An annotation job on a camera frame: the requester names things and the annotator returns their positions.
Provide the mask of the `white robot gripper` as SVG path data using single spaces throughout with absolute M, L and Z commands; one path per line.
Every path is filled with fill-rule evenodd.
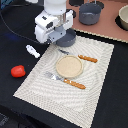
M 42 11 L 35 18 L 35 36 L 40 43 L 56 42 L 66 35 L 66 31 L 73 25 L 73 11 L 62 15 L 51 15 Z

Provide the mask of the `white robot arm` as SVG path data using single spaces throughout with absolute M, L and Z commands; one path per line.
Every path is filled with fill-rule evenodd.
M 40 43 L 56 42 L 73 25 L 73 11 L 66 11 L 67 0 L 44 0 L 44 10 L 35 18 L 35 36 Z

